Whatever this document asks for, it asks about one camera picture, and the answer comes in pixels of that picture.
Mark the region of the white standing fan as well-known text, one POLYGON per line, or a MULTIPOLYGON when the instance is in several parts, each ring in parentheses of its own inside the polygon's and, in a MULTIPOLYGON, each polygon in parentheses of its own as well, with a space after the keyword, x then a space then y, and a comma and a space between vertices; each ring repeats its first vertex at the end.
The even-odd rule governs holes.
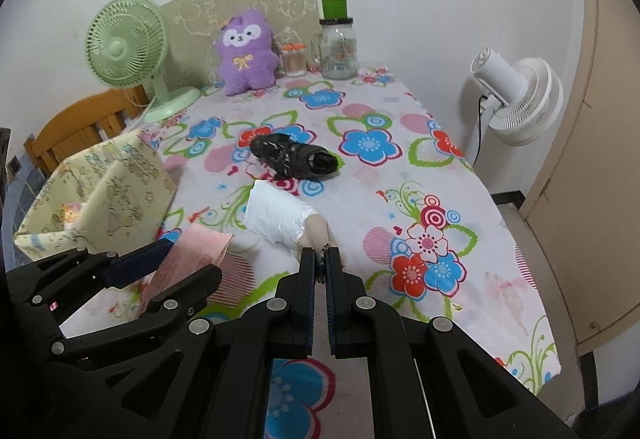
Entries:
POLYGON ((524 146, 542 136, 559 118, 564 101, 560 78, 542 58, 511 64, 484 48, 470 66, 486 94, 480 99, 470 147, 478 150, 492 132, 507 146, 524 146))

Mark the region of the floral tablecloth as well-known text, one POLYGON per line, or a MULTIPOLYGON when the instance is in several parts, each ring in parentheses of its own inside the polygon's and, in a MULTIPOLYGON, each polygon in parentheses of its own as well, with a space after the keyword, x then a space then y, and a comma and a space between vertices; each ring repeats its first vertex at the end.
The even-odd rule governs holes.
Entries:
MULTIPOLYGON (((266 180, 329 222, 343 266, 368 295, 409 319, 454 321, 532 393, 561 370, 533 277, 494 201, 387 69, 348 81, 284 78, 231 98, 210 88, 140 130, 177 185, 156 237, 175 242, 194 223, 233 235, 219 289, 194 319, 215 338, 297 268, 293 251, 245 228, 250 190, 266 180), (324 147, 337 172, 278 178, 250 151, 255 136, 278 132, 324 147)), ((212 361, 216 350, 217 338, 212 361)))

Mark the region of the green desk fan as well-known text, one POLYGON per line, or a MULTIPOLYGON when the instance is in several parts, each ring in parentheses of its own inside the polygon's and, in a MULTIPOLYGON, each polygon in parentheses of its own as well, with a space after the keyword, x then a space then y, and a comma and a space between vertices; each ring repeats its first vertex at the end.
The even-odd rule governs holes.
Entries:
POLYGON ((151 0, 113 0, 93 17, 85 58, 94 77, 114 89, 142 87, 152 95, 143 114, 147 124, 174 116, 200 99, 195 87, 170 90, 165 79, 169 32, 151 0))

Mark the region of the glass mason jar mug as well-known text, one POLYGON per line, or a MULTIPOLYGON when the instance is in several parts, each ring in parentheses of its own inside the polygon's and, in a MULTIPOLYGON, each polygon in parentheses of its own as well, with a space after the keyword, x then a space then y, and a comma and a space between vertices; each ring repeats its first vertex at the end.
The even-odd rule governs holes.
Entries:
POLYGON ((326 79, 351 80, 358 74, 357 37, 351 17, 322 18, 320 32, 311 39, 311 56, 326 79))

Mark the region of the black garbage bag roll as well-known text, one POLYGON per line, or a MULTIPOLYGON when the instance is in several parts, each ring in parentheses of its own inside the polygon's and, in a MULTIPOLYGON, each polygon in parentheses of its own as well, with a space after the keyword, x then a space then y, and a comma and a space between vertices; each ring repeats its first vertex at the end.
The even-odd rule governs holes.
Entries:
POLYGON ((299 143, 284 133, 255 136, 250 151, 278 178, 319 180, 337 172, 337 157, 322 146, 299 143))

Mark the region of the beige cartoon wall board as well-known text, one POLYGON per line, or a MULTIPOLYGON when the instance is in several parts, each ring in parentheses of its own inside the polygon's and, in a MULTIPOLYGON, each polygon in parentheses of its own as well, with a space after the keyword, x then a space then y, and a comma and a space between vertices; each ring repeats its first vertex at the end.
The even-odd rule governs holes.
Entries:
POLYGON ((174 0, 160 9, 169 32, 165 79, 171 89, 201 88, 217 80, 220 31, 247 9, 262 11, 278 48, 307 44, 320 32, 319 0, 174 0))

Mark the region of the yellow cartoon storage box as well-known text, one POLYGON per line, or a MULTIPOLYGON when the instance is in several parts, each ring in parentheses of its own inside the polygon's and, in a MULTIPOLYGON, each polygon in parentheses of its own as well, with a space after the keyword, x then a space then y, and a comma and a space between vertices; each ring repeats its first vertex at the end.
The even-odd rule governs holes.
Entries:
POLYGON ((62 251, 129 251, 155 241, 177 185, 146 134, 132 130, 67 157, 58 165, 14 233, 14 244, 36 261, 62 251), (83 203, 74 229, 62 222, 64 203, 83 203))

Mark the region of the colourful cartoon packet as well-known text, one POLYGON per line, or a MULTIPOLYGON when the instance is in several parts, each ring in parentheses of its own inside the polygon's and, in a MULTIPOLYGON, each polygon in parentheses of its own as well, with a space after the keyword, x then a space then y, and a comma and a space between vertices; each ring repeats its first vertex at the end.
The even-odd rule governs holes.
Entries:
POLYGON ((64 203, 62 205, 62 222, 63 228, 70 231, 75 228, 81 215, 83 203, 64 203))

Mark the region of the pink tissue pack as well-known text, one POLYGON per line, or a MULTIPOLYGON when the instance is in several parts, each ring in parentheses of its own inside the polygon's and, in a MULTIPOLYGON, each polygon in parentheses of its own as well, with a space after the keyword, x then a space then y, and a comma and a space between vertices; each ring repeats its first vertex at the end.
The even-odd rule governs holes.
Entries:
POLYGON ((151 300, 169 287, 208 265, 218 265, 233 239, 231 233, 221 233, 194 223, 184 231, 146 285, 141 298, 140 313, 148 310, 151 300))

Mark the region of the cotton swab container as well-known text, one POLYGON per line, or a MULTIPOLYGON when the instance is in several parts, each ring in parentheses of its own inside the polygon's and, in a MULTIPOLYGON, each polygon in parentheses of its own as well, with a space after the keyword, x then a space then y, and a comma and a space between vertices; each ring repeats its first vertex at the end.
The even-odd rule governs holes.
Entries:
POLYGON ((300 77, 307 72, 307 47, 303 43, 287 43, 280 47, 283 73, 286 77, 300 77))

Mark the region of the purple plush toy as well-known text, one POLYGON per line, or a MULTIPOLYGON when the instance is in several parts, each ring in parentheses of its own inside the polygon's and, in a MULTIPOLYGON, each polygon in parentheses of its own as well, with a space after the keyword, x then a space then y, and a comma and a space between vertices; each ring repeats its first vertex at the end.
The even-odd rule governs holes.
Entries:
POLYGON ((222 29, 216 48, 225 95, 268 89, 276 83, 280 58, 273 51, 272 29, 262 11, 248 9, 232 17, 222 29))

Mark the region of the green cup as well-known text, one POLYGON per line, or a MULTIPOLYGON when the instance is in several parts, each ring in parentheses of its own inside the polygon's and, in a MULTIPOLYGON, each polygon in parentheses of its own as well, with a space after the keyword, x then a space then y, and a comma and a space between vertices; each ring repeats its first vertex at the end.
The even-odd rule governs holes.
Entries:
POLYGON ((322 0, 322 12, 325 20, 343 21, 348 17, 347 0, 322 0))

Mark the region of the white plastic bag roll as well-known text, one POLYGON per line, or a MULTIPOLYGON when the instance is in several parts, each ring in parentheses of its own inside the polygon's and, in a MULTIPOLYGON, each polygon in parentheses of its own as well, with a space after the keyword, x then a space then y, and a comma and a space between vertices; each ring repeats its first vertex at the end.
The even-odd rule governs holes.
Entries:
POLYGON ((310 247, 320 256, 335 246, 329 222, 314 207, 266 180, 256 181, 250 190, 244 225, 296 255, 310 247))

